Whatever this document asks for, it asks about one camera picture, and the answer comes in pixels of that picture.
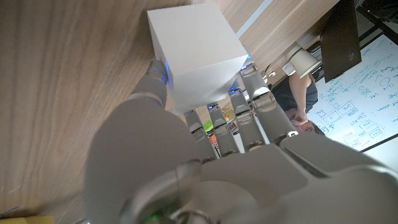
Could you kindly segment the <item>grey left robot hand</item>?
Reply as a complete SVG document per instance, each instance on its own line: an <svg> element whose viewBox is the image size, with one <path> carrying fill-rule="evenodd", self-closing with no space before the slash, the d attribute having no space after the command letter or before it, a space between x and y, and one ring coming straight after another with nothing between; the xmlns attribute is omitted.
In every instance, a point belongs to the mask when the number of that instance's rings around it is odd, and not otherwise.
<svg viewBox="0 0 398 224"><path fill-rule="evenodd" d="M246 152L205 147L165 109L168 70L150 63L97 130L87 158L91 223L396 223L397 174L319 134L299 134L254 65L241 70L253 106L239 120L265 132Z"/></svg>

